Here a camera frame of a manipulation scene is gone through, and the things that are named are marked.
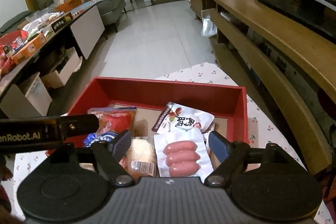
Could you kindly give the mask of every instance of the sausage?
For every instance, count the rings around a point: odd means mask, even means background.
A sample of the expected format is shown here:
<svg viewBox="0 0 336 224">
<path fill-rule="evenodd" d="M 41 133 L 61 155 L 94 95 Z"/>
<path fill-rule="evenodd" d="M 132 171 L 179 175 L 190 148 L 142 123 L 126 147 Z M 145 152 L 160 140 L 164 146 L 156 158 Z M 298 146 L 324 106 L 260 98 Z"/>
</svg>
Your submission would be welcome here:
<svg viewBox="0 0 336 224">
<path fill-rule="evenodd" d="M 193 141 L 179 141 L 179 142 L 174 142 L 174 143 L 170 143 L 169 145 L 167 145 L 164 148 L 163 153 L 165 153 L 166 155 L 169 155 L 171 153 L 176 153 L 176 152 L 183 151 L 183 150 L 195 151 L 196 148 L 197 148 L 197 145 Z"/>
<path fill-rule="evenodd" d="M 195 174 L 200 166 L 194 161 L 185 161 L 178 164 L 172 164 L 169 167 L 171 177 L 188 177 Z"/>
<path fill-rule="evenodd" d="M 195 151 L 184 150 L 176 153 L 171 153 L 166 158 L 166 165 L 171 166 L 172 164 L 178 164 L 184 161 L 196 161 L 201 157 Z"/>
</svg>

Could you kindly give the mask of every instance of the cherry print tablecloth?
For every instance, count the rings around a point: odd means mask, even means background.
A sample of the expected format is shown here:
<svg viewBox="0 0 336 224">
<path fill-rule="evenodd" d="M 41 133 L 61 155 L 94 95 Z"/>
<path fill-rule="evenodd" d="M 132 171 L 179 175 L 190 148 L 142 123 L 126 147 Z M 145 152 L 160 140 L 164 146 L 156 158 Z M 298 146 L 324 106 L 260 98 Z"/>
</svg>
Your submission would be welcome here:
<svg viewBox="0 0 336 224">
<path fill-rule="evenodd" d="M 202 63 L 190 68 L 179 70 L 171 74 L 164 75 L 163 77 L 158 78 L 158 80 L 237 86 L 237 84 L 218 66 L 209 63 Z M 277 143 L 302 165 L 300 158 L 294 149 L 288 144 L 285 137 L 249 96 L 247 96 L 247 116 L 249 128 L 248 139 L 251 147 L 264 148 L 269 142 Z M 33 171 L 34 168 L 45 160 L 45 158 L 45 151 L 16 155 L 13 184 L 15 206 L 13 214 L 21 219 L 24 219 L 24 217 L 16 200 L 17 187 L 20 182 Z M 319 224 L 333 224 L 333 220 L 324 202 L 320 205 L 314 220 Z"/>
</svg>

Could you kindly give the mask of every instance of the red box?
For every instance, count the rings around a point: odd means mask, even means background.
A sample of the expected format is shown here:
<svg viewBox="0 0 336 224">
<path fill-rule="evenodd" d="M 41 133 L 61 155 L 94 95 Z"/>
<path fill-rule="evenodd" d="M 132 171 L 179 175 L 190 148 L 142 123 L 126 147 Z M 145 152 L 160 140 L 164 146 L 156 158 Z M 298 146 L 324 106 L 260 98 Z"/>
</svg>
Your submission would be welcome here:
<svg viewBox="0 0 336 224">
<path fill-rule="evenodd" d="M 69 115 L 87 114 L 92 107 L 110 104 L 163 110 L 168 102 L 228 119 L 226 138 L 229 141 L 247 142 L 246 89 L 241 86 L 96 77 L 71 107 Z M 82 147 L 85 137 L 68 138 L 67 142 Z"/>
</svg>

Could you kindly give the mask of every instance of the barcode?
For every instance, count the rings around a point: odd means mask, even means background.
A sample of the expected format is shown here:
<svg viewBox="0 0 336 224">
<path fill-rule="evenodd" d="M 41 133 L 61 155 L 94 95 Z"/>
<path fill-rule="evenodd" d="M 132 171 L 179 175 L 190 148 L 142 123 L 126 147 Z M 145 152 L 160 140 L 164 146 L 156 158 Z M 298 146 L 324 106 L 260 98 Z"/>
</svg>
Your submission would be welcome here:
<svg viewBox="0 0 336 224">
<path fill-rule="evenodd" d="M 154 176 L 155 163 L 143 161 L 131 161 L 131 168 L 133 172 L 143 173 L 149 176 Z"/>
</svg>

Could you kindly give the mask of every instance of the metal screw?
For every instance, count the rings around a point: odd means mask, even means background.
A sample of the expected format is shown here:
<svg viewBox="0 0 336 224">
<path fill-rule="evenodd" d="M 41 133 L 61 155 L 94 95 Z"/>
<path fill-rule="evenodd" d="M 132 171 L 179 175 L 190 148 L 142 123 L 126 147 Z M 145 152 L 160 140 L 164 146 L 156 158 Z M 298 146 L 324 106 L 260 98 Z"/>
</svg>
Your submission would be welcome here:
<svg viewBox="0 0 336 224">
<path fill-rule="evenodd" d="M 222 176 L 211 176 L 208 178 L 208 183 L 213 186 L 220 185 L 224 182 L 224 178 Z"/>
<path fill-rule="evenodd" d="M 117 178 L 115 179 L 115 182 L 120 185 L 128 184 L 131 181 L 132 181 L 132 178 L 128 175 L 120 175 L 120 176 L 117 176 Z"/>
</svg>

